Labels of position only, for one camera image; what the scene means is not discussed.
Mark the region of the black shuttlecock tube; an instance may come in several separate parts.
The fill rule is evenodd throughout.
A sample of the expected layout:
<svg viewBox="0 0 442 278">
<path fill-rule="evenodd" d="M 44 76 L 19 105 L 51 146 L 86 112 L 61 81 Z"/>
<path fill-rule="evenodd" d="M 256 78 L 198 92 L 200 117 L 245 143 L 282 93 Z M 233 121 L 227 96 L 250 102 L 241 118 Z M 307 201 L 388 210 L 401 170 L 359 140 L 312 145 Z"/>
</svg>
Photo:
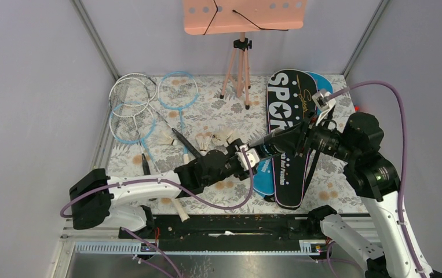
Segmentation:
<svg viewBox="0 0 442 278">
<path fill-rule="evenodd" d="M 249 148 L 256 151 L 260 161 L 279 156 L 283 151 L 278 148 L 269 137 L 260 138 L 249 144 Z"/>
</svg>

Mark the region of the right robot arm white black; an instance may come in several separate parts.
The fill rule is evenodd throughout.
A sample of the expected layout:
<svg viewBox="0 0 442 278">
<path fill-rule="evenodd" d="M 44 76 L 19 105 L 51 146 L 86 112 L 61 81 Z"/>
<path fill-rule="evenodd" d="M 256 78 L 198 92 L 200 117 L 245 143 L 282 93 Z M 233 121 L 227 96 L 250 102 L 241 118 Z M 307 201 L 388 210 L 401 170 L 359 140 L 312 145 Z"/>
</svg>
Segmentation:
<svg viewBox="0 0 442 278">
<path fill-rule="evenodd" d="M 375 116 L 353 113 L 343 131 L 328 128 L 328 120 L 311 114 L 301 123 L 277 129 L 250 145 L 260 160 L 281 154 L 318 151 L 345 163 L 344 175 L 365 205 L 381 242 L 374 246 L 345 226 L 330 206 L 309 213 L 308 233 L 329 237 L 345 250 L 366 277 L 441 277 L 422 255 L 400 194 L 401 182 L 394 165 L 380 152 L 384 137 Z"/>
</svg>

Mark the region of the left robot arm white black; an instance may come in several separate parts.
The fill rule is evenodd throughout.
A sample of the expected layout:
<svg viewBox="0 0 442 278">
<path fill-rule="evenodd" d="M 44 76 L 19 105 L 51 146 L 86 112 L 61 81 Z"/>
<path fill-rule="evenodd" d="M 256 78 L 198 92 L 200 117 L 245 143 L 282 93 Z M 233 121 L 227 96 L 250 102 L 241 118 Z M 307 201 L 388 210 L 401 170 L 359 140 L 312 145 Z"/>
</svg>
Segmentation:
<svg viewBox="0 0 442 278">
<path fill-rule="evenodd" d="M 139 237 L 150 237 L 155 223 L 143 206 L 126 208 L 136 200 L 154 198 L 198 198 L 204 189 L 234 176 L 253 179 L 261 160 L 254 148 L 235 140 L 227 153 L 209 151 L 174 170 L 138 177 L 108 176 L 105 169 L 94 169 L 69 189 L 70 202 L 60 211 L 72 220 L 76 230 L 98 226 L 124 227 Z"/>
</svg>

